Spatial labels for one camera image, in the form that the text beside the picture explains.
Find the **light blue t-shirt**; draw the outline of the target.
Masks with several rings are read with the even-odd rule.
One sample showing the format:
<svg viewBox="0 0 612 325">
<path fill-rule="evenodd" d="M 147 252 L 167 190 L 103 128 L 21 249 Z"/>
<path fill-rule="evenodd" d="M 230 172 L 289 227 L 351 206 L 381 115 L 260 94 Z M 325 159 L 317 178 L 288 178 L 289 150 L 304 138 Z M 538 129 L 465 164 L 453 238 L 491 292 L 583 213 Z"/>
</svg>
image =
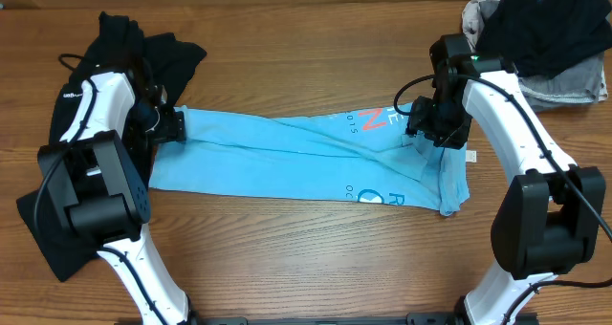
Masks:
<svg viewBox="0 0 612 325">
<path fill-rule="evenodd" d="M 182 107 L 186 142 L 158 148 L 152 188 L 418 206 L 449 216 L 470 196 L 466 150 L 405 133 L 392 107 L 269 119 Z"/>
</svg>

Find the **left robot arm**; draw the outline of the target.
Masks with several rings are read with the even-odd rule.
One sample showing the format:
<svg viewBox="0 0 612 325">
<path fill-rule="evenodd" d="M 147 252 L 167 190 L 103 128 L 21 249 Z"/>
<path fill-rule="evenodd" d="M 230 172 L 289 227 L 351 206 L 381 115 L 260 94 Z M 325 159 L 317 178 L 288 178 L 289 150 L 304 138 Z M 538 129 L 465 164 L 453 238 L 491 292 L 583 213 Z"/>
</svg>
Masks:
<svg viewBox="0 0 612 325">
<path fill-rule="evenodd" d="M 33 233 L 63 253 L 102 258 L 131 295 L 144 324 L 194 324 L 187 294 L 153 242 L 151 205 L 138 163 L 159 141 L 182 141 L 184 119 L 164 105 L 148 69 L 96 67 L 59 142 L 40 148 L 43 181 Z"/>
</svg>

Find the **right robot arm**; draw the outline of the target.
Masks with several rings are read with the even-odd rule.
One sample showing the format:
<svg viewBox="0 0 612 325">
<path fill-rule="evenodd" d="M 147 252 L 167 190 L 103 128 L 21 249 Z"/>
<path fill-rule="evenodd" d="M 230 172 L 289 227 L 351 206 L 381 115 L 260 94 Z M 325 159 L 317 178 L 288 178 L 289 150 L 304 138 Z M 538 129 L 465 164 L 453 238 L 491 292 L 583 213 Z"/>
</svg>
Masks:
<svg viewBox="0 0 612 325">
<path fill-rule="evenodd" d="M 541 289 L 600 289 L 611 282 L 570 282 L 565 274 L 588 262 L 603 220 L 606 190 L 596 167 L 580 167 L 548 134 L 520 91 L 513 63 L 476 54 L 461 34 L 441 36 L 429 49 L 432 97 L 407 112 L 408 135 L 459 149 L 478 122 L 504 168 L 508 191 L 492 222 L 494 261 L 453 311 L 412 313 L 409 324 L 536 324 L 523 307 Z"/>
</svg>

